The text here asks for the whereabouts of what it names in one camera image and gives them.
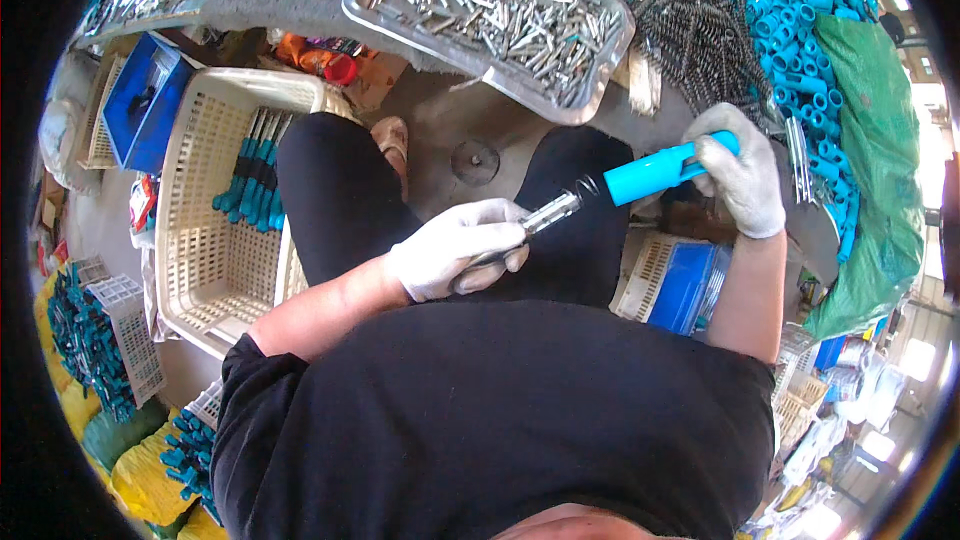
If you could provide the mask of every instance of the black pants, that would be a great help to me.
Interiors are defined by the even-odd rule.
[[[535,235],[530,258],[491,287],[451,300],[545,299],[606,308],[617,288],[629,211],[614,206],[606,170],[630,147],[589,127],[551,130],[536,147],[514,202],[531,211],[590,175],[601,194]],[[382,255],[421,222],[402,202],[400,178],[370,131],[336,114],[301,117],[276,155],[280,194],[311,286]]]

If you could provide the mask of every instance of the green tarp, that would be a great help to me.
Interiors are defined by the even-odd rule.
[[[818,15],[816,33],[844,96],[840,147],[861,197],[849,260],[803,324],[824,340],[865,332],[897,306],[924,257],[924,202],[920,124],[894,43],[881,25],[833,16]]]

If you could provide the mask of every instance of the metal spring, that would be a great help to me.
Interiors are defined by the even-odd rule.
[[[693,114],[730,102],[760,124],[770,84],[754,53],[743,0],[625,0],[633,46],[659,67]]]
[[[583,174],[581,178],[573,183],[570,192],[573,193],[580,202],[584,202],[584,193],[592,197],[600,196],[600,188],[597,186],[597,183],[594,182],[594,178],[587,174]]]

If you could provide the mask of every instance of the black t-shirt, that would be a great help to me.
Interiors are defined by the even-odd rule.
[[[546,301],[432,303],[307,364],[244,336],[213,453],[231,538],[484,539],[562,503],[731,538],[773,459],[769,366]]]

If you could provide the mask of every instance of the knee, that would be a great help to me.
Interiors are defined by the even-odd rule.
[[[316,170],[323,164],[335,163],[343,145],[363,133],[369,135],[365,128],[339,114],[305,114],[283,134],[276,147],[276,165],[282,170],[306,166]]]

